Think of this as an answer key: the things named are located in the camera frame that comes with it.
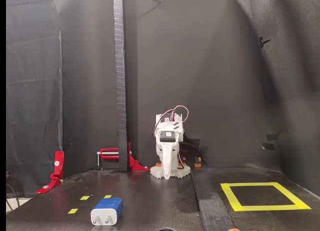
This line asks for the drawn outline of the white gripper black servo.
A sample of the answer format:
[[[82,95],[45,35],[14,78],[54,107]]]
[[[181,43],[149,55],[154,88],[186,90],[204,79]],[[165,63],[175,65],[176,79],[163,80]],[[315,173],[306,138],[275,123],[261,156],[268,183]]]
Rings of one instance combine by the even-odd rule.
[[[179,134],[174,131],[161,131],[156,134],[156,147],[166,180],[175,177],[179,164]]]

